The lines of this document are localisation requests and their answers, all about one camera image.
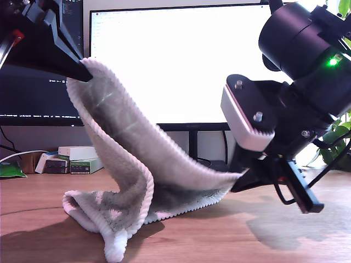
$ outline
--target black cable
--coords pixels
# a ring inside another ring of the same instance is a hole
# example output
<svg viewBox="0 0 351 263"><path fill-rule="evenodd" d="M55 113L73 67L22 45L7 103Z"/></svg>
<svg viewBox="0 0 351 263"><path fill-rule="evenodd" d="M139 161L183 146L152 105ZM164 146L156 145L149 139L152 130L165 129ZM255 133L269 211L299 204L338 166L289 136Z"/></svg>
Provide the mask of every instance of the black cable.
<svg viewBox="0 0 351 263"><path fill-rule="evenodd" d="M12 151L12 152L15 152L15 153L20 153L20 151L14 149L14 148L7 147L7 146L5 146L5 145L1 145L1 144L0 144L0 148L3 148L3 149L5 149L5 150L9 150L9 151Z"/></svg>
<svg viewBox="0 0 351 263"><path fill-rule="evenodd" d="M315 179L313 179L309 184L308 187L311 188L312 186L314 186L314 184L316 182L318 182L324 175L326 175L326 173L328 173L331 168L333 168L334 165L336 165L342 157L344 157L346 155L346 153L350 150L351 147L351 140L350 142L346 145L345 149L342 150L342 152L319 174L316 176Z"/></svg>
<svg viewBox="0 0 351 263"><path fill-rule="evenodd" d="M346 155L346 153L349 151L351 147L351 140L350 142L347 144L347 146L345 147L344 150L342 150L342 152L319 174L317 175L309 184L308 184L308 187L311 188L312 186L314 186L316 184L316 182L318 182L324 175L326 175L330 170L331 168L333 168L333 166L335 164L337 164L342 157L344 157ZM275 168L273 168L273 174L274 174L274 182L273 182L273 185L274 185L274 188L275 188L275 191L276 193L278 194L280 200L283 202L283 204L285 205L290 205L290 204L293 204L295 203L295 199L291 199L289 201L285 200L283 194L281 193L281 190L280 190L280 187L279 187L279 184L278 184L278 179L276 178L276 170Z"/></svg>
<svg viewBox="0 0 351 263"><path fill-rule="evenodd" d="M208 159L204 159L204 158L200 158L200 157L198 157L197 159L201 160L201 161L204 161L204 162L207 162L208 163L208 167L210 167L212 165L212 162L210 160L208 160Z"/></svg>
<svg viewBox="0 0 351 263"><path fill-rule="evenodd" d="M223 139L224 139L224 147L225 147L225 164L228 164L228 141L227 136L225 134L225 130L222 130Z"/></svg>
<svg viewBox="0 0 351 263"><path fill-rule="evenodd" d="M12 144L12 148L13 148L14 150L17 151L17 149L16 149L16 147L15 147L15 144L13 143L13 141L9 140L9 139L6 137L6 135L5 135L5 133L4 133L4 131L3 131L3 129L2 129L1 126L0 126L0 131L1 131L2 135L4 136L4 138L5 138L9 143Z"/></svg>
<svg viewBox="0 0 351 263"><path fill-rule="evenodd" d="M272 162L272 163L271 163L271 167L272 167L272 175L273 175L273 177L274 177L274 178L273 178L273 185L274 185L275 191L276 191L276 193L278 194L280 200L281 200L282 203L285 204L285 205L290 205L290 204L295 203L296 201L295 201L294 198L291 199L291 200L289 200L289 201L287 201L287 200L284 198L284 196L283 196L283 194L282 194L282 192L281 192L281 190L280 190L279 183L278 183L278 177L277 177L277 173L276 173L277 165L274 165L274 162Z"/></svg>
<svg viewBox="0 0 351 263"><path fill-rule="evenodd" d="M16 213L21 213L21 212L28 212L28 211L37 211L37 210L46 210L46 209L58 209L58 208L62 208L62 207L45 207L45 208L26 209L26 210L14 211L14 212L10 212L10 213L1 214L0 216L16 214Z"/></svg>
<svg viewBox="0 0 351 263"><path fill-rule="evenodd" d="M344 135L340 136L338 139L336 139L334 142L332 142L331 144L326 144L325 142L322 142L320 140L314 140L312 143L317 146L318 148L321 149L328 149L330 147L335 146L339 141L341 141L342 139L345 139L347 136L351 135L351 130L349 130L347 133L345 133Z"/></svg>

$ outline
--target monitor stand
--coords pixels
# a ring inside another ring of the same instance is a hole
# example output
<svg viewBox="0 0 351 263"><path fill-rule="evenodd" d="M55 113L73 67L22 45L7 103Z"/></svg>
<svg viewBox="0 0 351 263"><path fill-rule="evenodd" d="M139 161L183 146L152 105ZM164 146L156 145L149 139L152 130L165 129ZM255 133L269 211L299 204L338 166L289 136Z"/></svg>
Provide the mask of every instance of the monitor stand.
<svg viewBox="0 0 351 263"><path fill-rule="evenodd" d="M197 156L197 134L199 133L198 130L191 130L189 131L189 156L196 160L197 162L201 163L204 166L207 166L216 171L228 171L228 166L225 164L224 161L211 161L208 163L207 161L203 161L199 159Z"/></svg>

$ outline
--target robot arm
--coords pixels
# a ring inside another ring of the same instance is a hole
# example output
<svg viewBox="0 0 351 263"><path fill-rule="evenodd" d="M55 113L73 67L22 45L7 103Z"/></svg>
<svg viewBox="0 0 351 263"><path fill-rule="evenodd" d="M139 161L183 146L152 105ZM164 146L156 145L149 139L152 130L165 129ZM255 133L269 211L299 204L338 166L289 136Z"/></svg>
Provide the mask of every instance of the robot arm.
<svg viewBox="0 0 351 263"><path fill-rule="evenodd" d="M237 141L231 171L250 168L232 191L273 184L284 204L297 202L303 213L319 213L324 205L310 188L351 144L309 184L293 160L311 142L328 147L318 138L351 107L351 52L343 40L351 37L351 17L343 21L327 6L310 13L298 3L269 3L272 16L259 37L263 61L293 83L227 78L221 107ZM285 200L279 184L294 199Z"/></svg>
<svg viewBox="0 0 351 263"><path fill-rule="evenodd" d="M0 68L6 63L89 81L62 22L62 0L0 0Z"/></svg>

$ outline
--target white screen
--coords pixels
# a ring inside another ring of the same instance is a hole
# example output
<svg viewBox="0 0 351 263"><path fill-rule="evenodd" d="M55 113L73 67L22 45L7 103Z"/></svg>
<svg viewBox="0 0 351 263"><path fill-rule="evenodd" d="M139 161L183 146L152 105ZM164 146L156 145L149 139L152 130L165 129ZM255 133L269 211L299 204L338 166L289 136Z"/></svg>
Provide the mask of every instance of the white screen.
<svg viewBox="0 0 351 263"><path fill-rule="evenodd" d="M227 122L230 74L291 80L262 62L267 5L92 13L91 57L106 64L154 123Z"/></svg>

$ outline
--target towel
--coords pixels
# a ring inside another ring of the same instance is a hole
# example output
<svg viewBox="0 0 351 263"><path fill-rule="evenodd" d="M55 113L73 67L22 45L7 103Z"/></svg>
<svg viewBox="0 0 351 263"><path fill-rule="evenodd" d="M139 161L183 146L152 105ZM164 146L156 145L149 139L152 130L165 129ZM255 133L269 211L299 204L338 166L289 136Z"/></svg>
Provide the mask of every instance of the towel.
<svg viewBox="0 0 351 263"><path fill-rule="evenodd" d="M190 158L143 115L108 67L92 58L82 63L93 79L68 79L67 91L118 186L115 192L68 191L63 207L86 230L102 235L106 260L115 263L143 224L218 203L241 174Z"/></svg>

